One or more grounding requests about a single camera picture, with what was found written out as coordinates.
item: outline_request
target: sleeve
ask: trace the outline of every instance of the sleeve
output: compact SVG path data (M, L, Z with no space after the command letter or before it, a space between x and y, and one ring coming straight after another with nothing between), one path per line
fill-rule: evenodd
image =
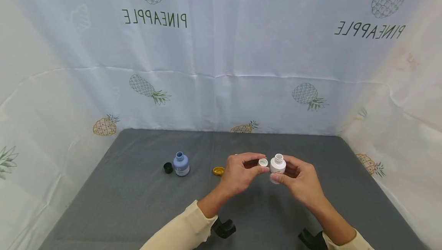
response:
M352 241L341 246L334 244L324 232L322 233L322 237L324 238L329 250L374 250L373 247L371 247L370 244L364 238L362 238L358 230L356 230L356 236Z
M210 236L218 216L206 218L195 200L186 210L155 233L140 250L191 250Z

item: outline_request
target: forearm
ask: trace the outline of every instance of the forearm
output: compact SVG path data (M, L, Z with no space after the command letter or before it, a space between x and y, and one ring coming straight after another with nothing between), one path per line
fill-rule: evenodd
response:
M210 229L218 217L214 215L207 218L198 205L196 201L193 202L182 214L155 233L140 250L191 250L207 241Z
M373 250L326 198L309 209L323 228L323 238L329 250Z
M222 185L218 185L205 198L198 201L198 207L206 218L212 218L218 214L218 211L230 197L228 190L224 189Z
M311 207L311 212L321 224L324 233L337 245L344 245L356 237L353 227L335 210L328 200Z

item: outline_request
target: bottle neck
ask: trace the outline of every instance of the bottle neck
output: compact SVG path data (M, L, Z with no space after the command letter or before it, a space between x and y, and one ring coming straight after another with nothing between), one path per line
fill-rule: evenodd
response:
M275 157L275 163L277 163L278 165L281 165L282 164L282 161L284 161L284 159L278 159L278 158L276 158Z
M278 153L275 155L275 163L281 165L283 161L284 161L284 156L282 154Z
M184 154L182 153L182 152L178 152L176 155L175 155L175 158L177 159L177 161L183 161L184 160Z

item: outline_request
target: gold bottle cap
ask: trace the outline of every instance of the gold bottle cap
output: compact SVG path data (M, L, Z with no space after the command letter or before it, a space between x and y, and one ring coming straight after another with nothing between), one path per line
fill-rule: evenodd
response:
M213 168L212 172L215 175L221 176L224 173L224 168L221 166L217 166L216 168Z

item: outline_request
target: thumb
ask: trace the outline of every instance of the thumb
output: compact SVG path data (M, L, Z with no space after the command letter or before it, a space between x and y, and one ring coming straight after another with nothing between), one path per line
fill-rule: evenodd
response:
M291 182L293 181L293 178L290 178L287 175L280 173L272 173L270 174L270 178L273 181L284 184L286 186L289 186L289 184L291 184Z
M248 171L253 177L256 177L264 172L269 172L270 169L266 166L254 166L253 168L248 169Z

